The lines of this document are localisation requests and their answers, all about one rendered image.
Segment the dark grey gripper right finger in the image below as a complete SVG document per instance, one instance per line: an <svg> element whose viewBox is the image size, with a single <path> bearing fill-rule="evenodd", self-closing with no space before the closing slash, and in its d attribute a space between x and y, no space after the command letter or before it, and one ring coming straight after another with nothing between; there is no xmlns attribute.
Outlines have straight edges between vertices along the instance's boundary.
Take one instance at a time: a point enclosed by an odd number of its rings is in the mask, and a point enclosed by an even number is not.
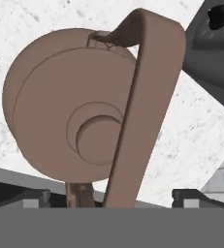
<svg viewBox="0 0 224 248"><path fill-rule="evenodd" d="M197 189L174 189L172 208L224 208L224 202L210 199Z"/></svg>

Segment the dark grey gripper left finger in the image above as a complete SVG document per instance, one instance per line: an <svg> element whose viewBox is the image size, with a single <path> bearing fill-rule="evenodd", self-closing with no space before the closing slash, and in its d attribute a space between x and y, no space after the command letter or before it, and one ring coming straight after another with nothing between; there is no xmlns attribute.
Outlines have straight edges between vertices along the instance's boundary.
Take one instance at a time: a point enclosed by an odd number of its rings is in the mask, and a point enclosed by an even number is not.
<svg viewBox="0 0 224 248"><path fill-rule="evenodd" d="M0 207L44 208L50 207L50 190L26 190L12 199L1 201Z"/></svg>

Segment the brown kettle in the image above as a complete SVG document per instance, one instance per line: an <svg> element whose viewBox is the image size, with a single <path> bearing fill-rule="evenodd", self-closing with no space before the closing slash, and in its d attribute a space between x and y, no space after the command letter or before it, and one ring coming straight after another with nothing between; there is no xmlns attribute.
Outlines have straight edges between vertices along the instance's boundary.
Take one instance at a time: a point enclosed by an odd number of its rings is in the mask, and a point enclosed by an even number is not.
<svg viewBox="0 0 224 248"><path fill-rule="evenodd" d="M113 31L50 32L27 46L3 87L6 122L23 157L66 184L70 207L131 207L176 88L182 26L136 9Z"/></svg>

